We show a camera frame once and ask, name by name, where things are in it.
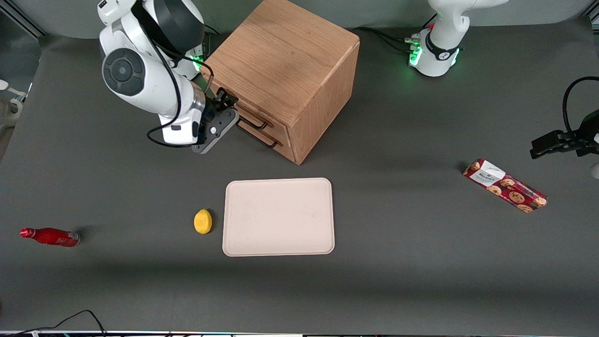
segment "yellow lemon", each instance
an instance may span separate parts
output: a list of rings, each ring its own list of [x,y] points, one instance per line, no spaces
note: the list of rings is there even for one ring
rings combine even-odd
[[[195,231],[200,234],[207,234],[212,229],[212,216],[208,210],[199,211],[193,218],[193,226]]]

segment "green led light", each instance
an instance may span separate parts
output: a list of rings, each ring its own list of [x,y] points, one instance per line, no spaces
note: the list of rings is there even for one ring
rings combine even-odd
[[[200,61],[200,62],[204,62],[204,59],[201,56],[192,55],[191,58],[194,60]],[[195,67],[196,71],[199,71],[199,68],[201,67],[200,64],[198,64],[196,62],[193,63],[193,66]]]
[[[418,60],[420,60],[420,55],[422,55],[422,47],[418,47],[412,52],[412,55],[410,56],[410,64],[415,67],[418,64]]]
[[[455,55],[453,56],[453,61],[451,61],[451,65],[455,64],[455,60],[458,58],[459,48],[455,51]]]

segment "white label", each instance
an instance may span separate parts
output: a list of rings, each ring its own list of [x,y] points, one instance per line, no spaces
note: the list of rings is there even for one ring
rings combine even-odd
[[[480,170],[474,172],[474,174],[470,176],[470,179],[489,187],[499,180],[502,180],[505,176],[506,172],[485,160],[480,167]]]

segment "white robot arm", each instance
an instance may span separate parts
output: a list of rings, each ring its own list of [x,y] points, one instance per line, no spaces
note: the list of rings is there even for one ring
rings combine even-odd
[[[428,0],[437,12],[437,21],[432,29],[423,29],[407,40],[414,44],[409,64],[426,76],[444,75],[454,65],[459,43],[470,27],[470,18],[464,12],[495,7],[508,1]]]
[[[153,142],[207,152],[235,124],[238,113],[232,109],[236,99],[226,92],[213,100],[191,82],[199,65],[205,66],[204,20],[198,9],[190,0],[102,0],[98,15],[106,25],[100,45],[108,88],[159,116],[161,125],[147,133]],[[165,143],[151,137],[157,130]]]

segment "wall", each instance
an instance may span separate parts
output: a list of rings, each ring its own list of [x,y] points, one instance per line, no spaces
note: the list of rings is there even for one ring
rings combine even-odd
[[[206,23],[227,32],[237,27],[260,0],[193,0]],[[98,0],[14,0],[51,34],[96,38],[102,23]],[[292,0],[342,27],[420,26],[434,13],[425,0]],[[511,0],[507,4],[470,12],[476,26],[536,25],[579,15],[592,0]]]

